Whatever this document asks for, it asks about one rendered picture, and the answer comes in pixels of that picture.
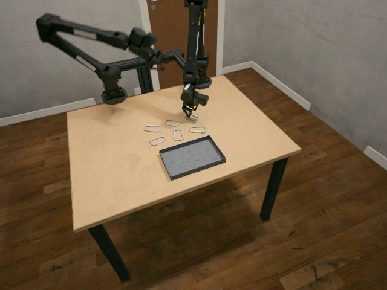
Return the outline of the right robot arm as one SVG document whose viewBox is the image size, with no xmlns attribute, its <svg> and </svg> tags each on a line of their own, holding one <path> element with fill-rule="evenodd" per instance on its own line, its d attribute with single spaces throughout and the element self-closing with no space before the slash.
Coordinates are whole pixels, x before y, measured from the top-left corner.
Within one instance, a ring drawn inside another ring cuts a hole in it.
<svg viewBox="0 0 387 290">
<path fill-rule="evenodd" d="M 117 84 L 117 82 L 119 82 L 118 79 L 122 78 L 120 69 L 113 65 L 105 65 L 98 62 L 83 51 L 63 40 L 55 33 L 97 42 L 116 50 L 122 50 L 123 52 L 128 49 L 128 52 L 134 56 L 137 56 L 137 53 L 140 50 L 138 55 L 145 59 L 148 58 L 153 50 L 150 47 L 157 43 L 155 36 L 150 33 L 146 35 L 145 32 L 136 28 L 133 28 L 129 37 L 127 37 L 127 35 L 119 32 L 102 31 L 65 22 L 60 20 L 57 16 L 48 14 L 45 14 L 36 20 L 35 27 L 41 44 L 47 44 L 48 46 L 59 50 L 98 75 L 97 77 L 102 80 L 105 86 L 103 96 L 106 101 L 125 96 L 122 87 L 119 87 Z"/>
</svg>

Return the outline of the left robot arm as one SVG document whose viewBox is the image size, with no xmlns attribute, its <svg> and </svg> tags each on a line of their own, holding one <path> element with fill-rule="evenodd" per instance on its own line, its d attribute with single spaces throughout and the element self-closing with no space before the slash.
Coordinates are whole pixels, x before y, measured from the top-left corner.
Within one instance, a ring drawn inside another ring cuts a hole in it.
<svg viewBox="0 0 387 290">
<path fill-rule="evenodd" d="M 193 5 L 190 5 L 191 3 Z M 195 91 L 195 86 L 210 82 L 205 72 L 209 66 L 209 54 L 205 54 L 204 50 L 204 21 L 207 6 L 208 0 L 184 0 L 184 7 L 189 8 L 189 32 L 183 72 L 184 89 L 180 98 L 191 105 L 198 102 L 201 106 L 205 106 L 209 101 L 208 95 Z"/>
</svg>

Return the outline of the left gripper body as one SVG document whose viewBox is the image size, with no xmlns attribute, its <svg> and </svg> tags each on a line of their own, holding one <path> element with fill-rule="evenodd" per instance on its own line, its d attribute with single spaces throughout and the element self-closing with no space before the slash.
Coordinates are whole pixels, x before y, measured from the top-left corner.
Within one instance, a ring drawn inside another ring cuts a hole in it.
<svg viewBox="0 0 387 290">
<path fill-rule="evenodd" d="M 187 103 L 183 102 L 183 106 L 181 108 L 189 110 L 190 108 L 192 108 L 193 106 L 196 106 L 197 104 L 198 104 L 198 102 L 196 102 L 194 105 L 189 104 L 189 102 L 187 102 Z"/>
</svg>

